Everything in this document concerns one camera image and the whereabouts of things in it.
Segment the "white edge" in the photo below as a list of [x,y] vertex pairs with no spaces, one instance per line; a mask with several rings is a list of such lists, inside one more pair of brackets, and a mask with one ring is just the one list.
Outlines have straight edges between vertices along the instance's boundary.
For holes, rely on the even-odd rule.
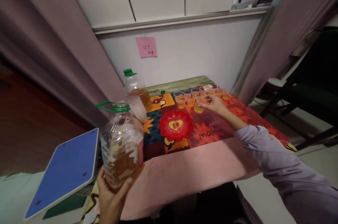
[[223,12],[218,12],[218,13],[202,14],[202,15],[195,15],[195,16],[185,16],[181,18],[173,18],[173,19],[168,19],[168,20],[149,21],[149,22],[140,22],[140,23],[135,22],[135,23],[126,24],[126,25],[93,28],[93,32],[95,33],[95,35],[100,35],[100,34],[146,29],[146,28],[152,28],[152,27],[204,22],[204,21],[223,19],[223,18],[235,18],[235,17],[247,16],[247,15],[259,15],[259,14],[267,13],[268,9],[269,9],[269,6],[258,7],[258,8],[237,9],[237,10],[230,10],[230,11],[223,11]]
[[[31,200],[31,203],[28,205],[28,208],[27,208],[27,210],[25,211],[25,215],[24,215],[23,221],[27,221],[27,220],[29,220],[29,219],[31,219],[31,218],[33,218],[33,217],[39,215],[41,212],[43,212],[43,211],[49,209],[50,207],[52,207],[52,206],[54,206],[54,205],[60,203],[60,202],[61,202],[62,200],[64,200],[65,198],[69,197],[70,195],[72,195],[72,194],[74,194],[76,191],[78,191],[79,189],[81,189],[81,188],[83,188],[84,186],[86,186],[86,185],[88,185],[88,184],[91,183],[92,179],[94,178],[94,173],[95,173],[94,168],[95,168],[95,165],[96,165],[96,157],[97,157],[97,149],[98,149],[98,141],[99,141],[99,129],[98,129],[98,128],[94,128],[93,130],[96,130],[96,129],[97,129],[97,134],[96,134],[96,146],[95,146],[95,160],[94,160],[94,164],[93,164],[93,172],[92,172],[91,178],[90,178],[87,182],[85,182],[84,184],[82,184],[81,186],[79,186],[79,187],[75,188],[74,190],[72,190],[71,192],[67,193],[64,197],[62,197],[62,198],[60,198],[60,199],[54,201],[53,203],[49,204],[49,205],[46,206],[45,208],[43,208],[43,209],[41,209],[40,211],[36,212],[36,213],[33,214],[32,216],[26,218],[26,215],[27,215],[27,212],[28,212],[28,210],[29,210],[29,207],[30,207],[31,204],[33,203],[33,199],[34,199],[34,197],[35,197],[35,194],[36,194],[36,192],[39,190],[39,187],[40,187],[40,185],[39,185],[38,190],[34,193],[33,198],[32,198],[32,200]],[[72,138],[72,139],[75,139],[75,138],[77,138],[77,137],[79,137],[79,136],[82,136],[82,135],[84,135],[84,134],[86,134],[86,133],[88,133],[88,132],[85,132],[85,133],[83,133],[83,134],[81,134],[81,135],[78,135],[78,136],[76,136],[76,137],[74,137],[74,138]],[[68,141],[65,141],[64,143],[61,143],[60,145],[58,145],[58,146],[55,148],[54,153],[53,153],[52,157],[51,157],[50,160],[49,160],[49,163],[48,163],[48,165],[47,165],[46,170],[48,169],[49,164],[50,164],[50,162],[52,161],[52,159],[53,159],[53,157],[54,157],[54,154],[55,154],[57,148],[58,148],[59,146],[65,144],[65,143],[68,142]]]

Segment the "white tile floor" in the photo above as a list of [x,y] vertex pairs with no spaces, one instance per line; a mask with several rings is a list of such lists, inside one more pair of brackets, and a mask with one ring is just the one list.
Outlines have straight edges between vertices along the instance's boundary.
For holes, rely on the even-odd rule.
[[0,177],[0,223],[6,224],[74,224],[80,223],[84,207],[42,220],[45,212],[35,218],[23,221],[28,206],[42,180],[44,172],[21,173],[16,177]]
[[[267,101],[255,99],[259,103],[266,105]],[[253,101],[249,106],[260,113],[264,106]],[[271,115],[265,117],[272,125],[290,138],[291,143],[297,145],[304,139],[282,124],[278,119]],[[304,131],[309,134],[322,132],[330,125],[317,119],[316,117],[300,110],[295,109],[285,116],[289,123],[297,123]],[[325,175],[335,186],[338,187],[338,146],[326,148],[323,145],[311,146],[297,153],[301,160]],[[36,174],[17,174],[5,180],[0,177],[0,223],[20,224],[23,223],[24,214],[30,204],[43,177],[43,172]],[[262,174],[247,180],[237,181],[246,199],[258,213],[263,223],[293,224],[295,221],[288,213],[278,194],[278,191],[266,180]],[[44,213],[34,219],[24,222],[25,224],[74,224],[79,223],[84,208],[69,213],[65,213],[50,219],[42,220]]]

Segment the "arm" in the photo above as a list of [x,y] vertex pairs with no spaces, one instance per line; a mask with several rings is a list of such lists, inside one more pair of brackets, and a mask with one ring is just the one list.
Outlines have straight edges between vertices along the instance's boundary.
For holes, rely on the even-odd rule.
[[278,189],[284,205],[297,223],[338,223],[337,188],[271,139],[264,127],[241,123],[222,100],[210,98],[212,103],[205,108],[214,111],[236,130],[234,136],[257,160],[264,177]]

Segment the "chair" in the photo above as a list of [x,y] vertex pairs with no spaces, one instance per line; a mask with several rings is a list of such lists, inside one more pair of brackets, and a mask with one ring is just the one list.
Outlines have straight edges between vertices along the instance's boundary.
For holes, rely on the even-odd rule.
[[[278,109],[283,109],[283,111],[277,115],[273,107],[281,99],[290,104],[279,107]],[[315,137],[308,136],[298,130],[297,125],[293,126],[281,117],[296,107],[333,127]],[[268,113],[306,139],[306,142],[296,146],[298,150],[338,133],[338,29],[330,28],[321,31],[303,61],[262,111],[261,116],[265,117]]]

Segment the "pink curtain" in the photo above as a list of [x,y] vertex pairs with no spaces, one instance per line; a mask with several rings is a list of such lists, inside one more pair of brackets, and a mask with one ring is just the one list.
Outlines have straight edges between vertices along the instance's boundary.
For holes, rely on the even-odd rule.
[[338,0],[282,0],[238,98],[248,104]]
[[108,118],[97,103],[126,97],[76,0],[1,0],[0,51],[94,126]]

